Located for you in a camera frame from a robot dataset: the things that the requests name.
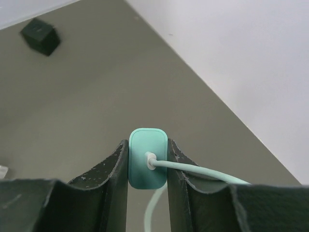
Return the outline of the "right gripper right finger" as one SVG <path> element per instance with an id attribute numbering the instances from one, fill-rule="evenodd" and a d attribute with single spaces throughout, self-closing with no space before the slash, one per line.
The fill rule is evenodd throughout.
<path id="1" fill-rule="evenodd" d="M 173 232 L 306 232 L 309 188 L 231 185 L 168 170 Z"/>

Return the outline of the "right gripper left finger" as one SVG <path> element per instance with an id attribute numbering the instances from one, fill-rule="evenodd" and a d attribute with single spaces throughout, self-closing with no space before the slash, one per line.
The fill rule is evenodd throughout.
<path id="1" fill-rule="evenodd" d="M 0 182 L 3 232 L 123 232 L 126 230 L 128 141 L 89 171 L 58 179 Z"/>

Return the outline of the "teal charger plug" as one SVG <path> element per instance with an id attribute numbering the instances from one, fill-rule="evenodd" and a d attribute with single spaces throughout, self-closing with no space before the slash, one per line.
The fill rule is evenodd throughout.
<path id="1" fill-rule="evenodd" d="M 166 161 L 168 137 L 161 129 L 139 128 L 129 138 L 128 180 L 135 189 L 159 189 L 167 181 L 166 167 L 155 167 L 152 160 Z"/>

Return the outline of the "white charger adapter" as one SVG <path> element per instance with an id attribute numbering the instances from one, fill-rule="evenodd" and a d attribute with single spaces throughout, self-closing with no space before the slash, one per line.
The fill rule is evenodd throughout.
<path id="1" fill-rule="evenodd" d="M 6 166 L 0 166 L 0 179 L 4 179 L 8 173 L 9 168 Z"/>

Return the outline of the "black cube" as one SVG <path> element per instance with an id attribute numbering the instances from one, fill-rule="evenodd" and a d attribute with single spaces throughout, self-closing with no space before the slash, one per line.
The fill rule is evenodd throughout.
<path id="1" fill-rule="evenodd" d="M 33 18 L 20 35 L 31 49 L 45 56 L 50 56 L 61 43 L 54 26 L 38 18 Z"/>

